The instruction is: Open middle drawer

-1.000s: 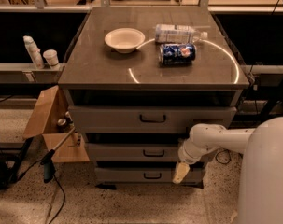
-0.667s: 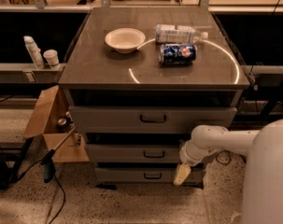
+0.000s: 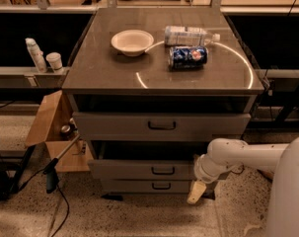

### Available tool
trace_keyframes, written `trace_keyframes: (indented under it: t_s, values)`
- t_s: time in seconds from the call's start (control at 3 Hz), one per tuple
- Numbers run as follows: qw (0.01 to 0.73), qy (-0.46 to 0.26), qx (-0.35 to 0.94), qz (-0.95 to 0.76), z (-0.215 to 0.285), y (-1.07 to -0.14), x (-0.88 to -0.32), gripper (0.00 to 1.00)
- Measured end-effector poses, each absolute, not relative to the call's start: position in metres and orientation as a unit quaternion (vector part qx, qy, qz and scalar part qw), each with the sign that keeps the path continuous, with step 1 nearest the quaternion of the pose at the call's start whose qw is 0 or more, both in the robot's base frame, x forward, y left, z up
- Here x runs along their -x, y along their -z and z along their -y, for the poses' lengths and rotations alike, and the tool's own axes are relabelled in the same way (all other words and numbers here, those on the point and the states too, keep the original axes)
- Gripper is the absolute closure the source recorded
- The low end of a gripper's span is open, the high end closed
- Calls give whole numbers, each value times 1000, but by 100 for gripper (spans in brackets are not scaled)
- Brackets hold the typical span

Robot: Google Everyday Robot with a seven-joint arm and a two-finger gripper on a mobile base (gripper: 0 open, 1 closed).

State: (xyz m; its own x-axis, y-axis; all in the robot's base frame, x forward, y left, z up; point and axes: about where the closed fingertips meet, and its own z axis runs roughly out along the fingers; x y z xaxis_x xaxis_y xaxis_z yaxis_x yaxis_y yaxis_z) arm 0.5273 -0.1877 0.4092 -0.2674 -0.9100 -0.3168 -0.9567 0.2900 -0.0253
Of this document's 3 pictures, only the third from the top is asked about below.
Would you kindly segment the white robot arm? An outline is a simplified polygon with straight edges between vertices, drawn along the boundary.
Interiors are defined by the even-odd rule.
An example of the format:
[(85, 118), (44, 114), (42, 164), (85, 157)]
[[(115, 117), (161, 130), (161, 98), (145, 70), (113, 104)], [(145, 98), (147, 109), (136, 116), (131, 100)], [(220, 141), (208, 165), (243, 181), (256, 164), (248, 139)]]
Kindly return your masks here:
[(219, 176), (239, 165), (273, 174), (266, 237), (299, 237), (299, 137), (290, 143), (249, 144), (216, 138), (194, 161), (187, 202), (196, 203)]

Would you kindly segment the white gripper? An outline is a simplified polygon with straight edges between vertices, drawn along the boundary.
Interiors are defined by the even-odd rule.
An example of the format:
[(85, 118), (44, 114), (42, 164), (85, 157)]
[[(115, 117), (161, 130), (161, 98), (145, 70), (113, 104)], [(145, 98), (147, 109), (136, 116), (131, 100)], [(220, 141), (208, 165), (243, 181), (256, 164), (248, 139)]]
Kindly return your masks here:
[(237, 161), (215, 154), (193, 154), (193, 170), (198, 181), (192, 181), (187, 196), (187, 203), (196, 204), (206, 191), (206, 184), (211, 184), (219, 179), (221, 174), (232, 170)]

